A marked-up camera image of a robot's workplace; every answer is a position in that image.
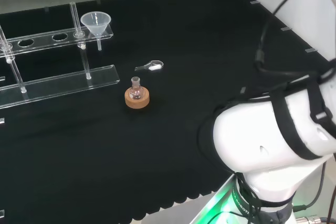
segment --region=small glass flask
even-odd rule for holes
[[[139,100],[144,98],[145,90],[140,86],[140,78],[135,76],[131,79],[132,88],[130,89],[130,98]]]

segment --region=black cable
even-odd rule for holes
[[[326,83],[327,81],[331,80],[336,75],[336,67],[331,64],[332,68],[328,71],[328,75],[325,77],[320,77],[318,79],[318,84]],[[305,90],[307,88],[308,81],[316,79],[315,77],[308,77],[306,79],[296,81],[296,82],[288,82],[286,87],[284,88],[284,94],[285,96],[300,92],[302,90]],[[258,103],[258,102],[269,102],[269,94],[268,92],[263,92],[262,94],[256,93],[252,94],[249,97],[239,95],[235,98],[230,99],[232,103],[235,102],[235,105],[242,104],[242,103]]]
[[[216,219],[216,217],[217,216],[219,216],[219,215],[221,215],[221,214],[223,214],[223,213],[229,213],[229,214],[232,214],[232,215],[236,215],[236,216],[239,216],[239,217],[244,217],[243,215],[240,215],[240,214],[237,214],[236,212],[231,212],[231,211],[229,211],[229,212],[219,212],[219,213],[217,213],[214,217],[212,217],[211,219],[210,219],[210,221],[207,223],[207,224],[210,224],[214,219]]]
[[[316,201],[318,200],[318,198],[321,195],[325,171],[326,171],[326,162],[324,162],[323,166],[322,166],[322,174],[321,174],[320,186],[319,186],[319,190],[316,193],[315,198],[308,205],[293,206],[293,212],[299,212],[299,211],[306,210],[307,208],[311,207],[312,205],[314,205],[316,203]]]
[[[332,193],[331,200],[330,200],[328,218],[327,218],[327,221],[326,221],[327,224],[330,224],[330,221],[331,221],[331,214],[332,214],[332,209],[334,207],[335,197],[336,197],[336,186],[335,186],[334,192]]]
[[[272,16],[267,20],[266,24],[264,25],[264,28],[262,29],[262,34],[261,34],[261,38],[260,38],[260,42],[259,42],[259,49],[263,49],[264,48],[264,44],[265,44],[265,37],[266,37],[266,33],[268,30],[269,25],[271,24],[272,20],[274,19],[274,16],[278,13],[278,11],[283,7],[283,5],[287,2],[288,0],[283,0],[280,5],[275,9],[275,11],[272,13]]]
[[[299,76],[305,76],[305,75],[317,75],[315,71],[306,71],[306,72],[290,72],[290,71],[272,71],[264,68],[264,63],[265,63],[265,53],[264,53],[264,46],[265,46],[265,38],[266,38],[266,33],[267,30],[273,21],[275,15],[279,12],[279,10],[283,7],[283,5],[287,2],[288,0],[283,0],[280,5],[274,10],[272,13],[271,17],[267,20],[263,27],[263,31],[261,33],[261,38],[259,42],[259,47],[256,53],[256,59],[255,59],[255,65],[256,68],[259,70],[259,72],[266,74],[266,75],[272,75],[272,76],[287,76],[287,77],[299,77]]]
[[[239,178],[239,179],[240,179],[241,182],[243,182],[244,186],[247,187],[247,189],[249,190],[249,192],[252,193],[253,196],[260,202],[259,197],[258,197],[257,194],[251,189],[251,187],[246,183],[245,178],[242,177],[242,178]],[[260,217],[261,206],[260,206],[260,207],[256,207],[256,206],[254,206],[254,208],[255,208],[256,215],[257,215],[257,217],[258,217],[258,219],[259,219],[260,224],[263,224],[263,223],[262,223],[262,220],[261,220],[261,217]],[[251,211],[249,211],[249,213],[248,213],[248,214],[249,214],[249,215],[248,215],[248,218],[250,218],[250,215],[252,215],[252,211],[253,211],[253,209],[252,209]]]
[[[320,220],[321,220],[322,223],[326,223],[327,222],[327,218],[326,217],[320,217]],[[331,218],[330,219],[330,223],[336,224],[336,220],[333,219],[333,218]]]
[[[252,222],[252,217],[253,217],[252,211],[253,211],[252,205],[249,204],[247,224],[251,224],[251,222]]]

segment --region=black strap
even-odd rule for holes
[[[314,123],[318,123],[324,128],[333,138],[336,138],[336,125],[332,121],[332,113],[326,107],[319,84],[316,81],[311,81],[307,84],[309,97],[310,117]]]
[[[279,211],[264,212],[257,210],[258,207],[253,206],[252,211],[250,213],[250,206],[252,206],[252,204],[246,203],[246,199],[243,198],[241,194],[239,194],[237,189],[237,180],[234,180],[233,182],[232,196],[237,209],[246,219],[248,219],[249,215],[252,214],[251,222],[254,224],[262,224],[262,223],[283,224],[290,218],[293,211],[292,200],[290,201],[286,200],[287,203],[284,204],[285,207]]]
[[[290,115],[284,93],[281,89],[269,92],[272,102],[274,115],[279,130],[288,146],[301,158],[306,160],[314,160],[321,158],[311,152],[301,140]]]
[[[252,196],[248,189],[245,188],[244,184],[238,179],[239,192],[242,197],[254,207],[282,207],[292,201],[295,196],[295,193],[289,198],[281,202],[271,202],[263,199],[256,199]]]

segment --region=acrylic test tube rack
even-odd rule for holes
[[[104,87],[116,84],[120,81],[114,65],[90,69],[87,59],[86,42],[97,41],[98,48],[101,50],[100,40],[109,39],[113,36],[109,25],[110,16],[97,12],[99,14],[97,17],[100,18],[102,15],[106,15],[109,20],[107,20],[105,24],[99,24],[99,21],[97,21],[98,28],[101,26],[104,30],[98,34],[92,34],[89,30],[92,29],[92,27],[87,28],[80,26],[77,8],[74,2],[70,3],[70,9],[74,23],[74,28],[71,29],[7,40],[0,26],[0,58],[6,59],[17,82],[17,84],[14,85],[0,87],[0,109]],[[90,15],[92,15],[92,18],[95,18],[96,21],[97,17],[94,17],[95,12],[90,13]],[[15,62],[17,55],[73,44],[77,44],[78,46],[83,63],[83,71],[28,82],[22,80]],[[3,84],[5,80],[6,78],[2,77],[0,73],[0,84]]]

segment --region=white wall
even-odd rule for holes
[[[273,11],[282,0],[258,0]],[[335,57],[335,7],[331,0],[290,0],[277,17],[327,59]]]

